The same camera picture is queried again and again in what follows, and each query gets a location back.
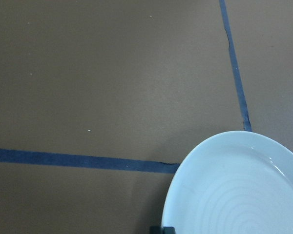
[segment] blue tape strip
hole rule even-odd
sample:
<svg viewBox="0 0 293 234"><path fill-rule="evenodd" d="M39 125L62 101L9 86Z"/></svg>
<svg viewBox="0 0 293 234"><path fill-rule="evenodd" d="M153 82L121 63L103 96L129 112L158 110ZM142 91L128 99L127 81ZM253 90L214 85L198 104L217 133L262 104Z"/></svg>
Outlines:
<svg viewBox="0 0 293 234"><path fill-rule="evenodd" d="M219 4L221 9L221 14L223 17L224 28L226 30L228 41L229 41L229 55L231 60L233 76L234 76L235 88L238 94L238 99L240 104L240 111L243 118L244 130L251 132L252 127L251 127L250 118L249 118L249 111L248 111L248 106L246 104L246 99L245 99L245 95L243 91L238 61L235 55L235 49L234 49L225 0L219 0Z"/></svg>
<svg viewBox="0 0 293 234"><path fill-rule="evenodd" d="M4 149L0 149L0 162L172 174L176 172L180 165L178 163L167 164L163 162L112 157L65 155Z"/></svg>

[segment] white plate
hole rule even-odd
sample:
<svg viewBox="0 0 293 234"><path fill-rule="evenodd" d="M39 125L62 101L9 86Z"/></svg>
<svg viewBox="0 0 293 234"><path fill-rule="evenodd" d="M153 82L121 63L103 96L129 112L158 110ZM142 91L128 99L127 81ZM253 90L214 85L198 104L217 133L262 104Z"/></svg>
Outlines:
<svg viewBox="0 0 293 234"><path fill-rule="evenodd" d="M208 138L177 170L162 226L176 234L293 234L293 153L250 132Z"/></svg>

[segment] horizontal blue tape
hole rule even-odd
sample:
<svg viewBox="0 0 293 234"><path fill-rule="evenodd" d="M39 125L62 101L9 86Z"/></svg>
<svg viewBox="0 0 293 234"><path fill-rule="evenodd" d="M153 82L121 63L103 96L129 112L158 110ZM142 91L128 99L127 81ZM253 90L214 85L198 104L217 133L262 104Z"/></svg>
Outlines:
<svg viewBox="0 0 293 234"><path fill-rule="evenodd" d="M0 149L0 162L172 174L176 172L180 165L179 163L168 164L156 161L5 149Z"/></svg>
<svg viewBox="0 0 293 234"><path fill-rule="evenodd" d="M247 106L245 95L244 95L238 61L235 54L225 0L219 0L219 4L220 4L221 15L223 17L224 28L226 30L228 41L229 41L229 56L231 60L231 67L232 67L233 76L234 76L235 88L238 94L240 111L243 118L244 130L251 132L252 127L251 127L251 122L249 118L249 111L248 111L248 106Z"/></svg>

